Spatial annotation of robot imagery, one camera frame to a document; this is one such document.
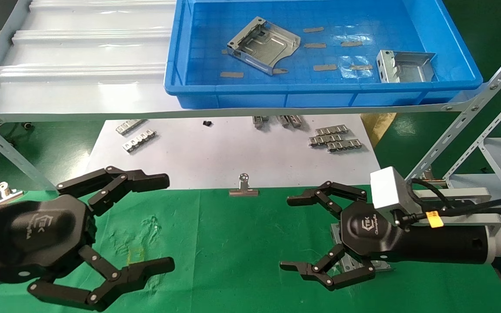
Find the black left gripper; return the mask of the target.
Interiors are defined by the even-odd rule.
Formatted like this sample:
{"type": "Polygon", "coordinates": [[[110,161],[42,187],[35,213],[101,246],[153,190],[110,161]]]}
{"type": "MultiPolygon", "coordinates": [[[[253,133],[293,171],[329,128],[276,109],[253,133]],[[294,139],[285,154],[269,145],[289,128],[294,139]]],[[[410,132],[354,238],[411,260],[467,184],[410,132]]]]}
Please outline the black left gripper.
{"type": "Polygon", "coordinates": [[[132,263],[118,270],[92,247],[95,218],[129,192],[164,190],[167,174],[108,166],[57,184],[50,201],[26,200],[0,205],[0,283],[34,281],[28,292],[44,302],[103,312],[123,294],[142,290],[149,278],[172,272],[173,258],[132,263]],[[88,206],[78,198],[94,194],[88,206]],[[87,263],[105,280],[90,291],[54,283],[87,263]]]}

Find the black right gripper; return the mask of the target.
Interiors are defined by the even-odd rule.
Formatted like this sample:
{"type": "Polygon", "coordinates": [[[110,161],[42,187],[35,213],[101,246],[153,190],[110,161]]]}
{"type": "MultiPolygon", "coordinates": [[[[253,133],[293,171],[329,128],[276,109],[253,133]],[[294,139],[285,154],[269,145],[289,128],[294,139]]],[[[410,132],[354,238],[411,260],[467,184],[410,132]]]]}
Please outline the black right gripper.
{"type": "Polygon", "coordinates": [[[397,226],[392,226],[377,212],[373,204],[366,203],[366,200],[365,190],[332,181],[306,189],[299,196],[288,197],[289,206],[320,204],[334,218],[340,219],[341,243],[334,245],[315,264],[280,262],[280,269],[298,272],[302,279],[316,281],[326,289],[334,291],[374,279],[376,270],[371,261],[408,261],[406,251],[398,245],[398,237],[405,232],[397,226]],[[331,195],[354,202],[343,209],[330,198],[331,195]],[[330,269],[346,255],[363,266],[330,276],[330,269]]]}

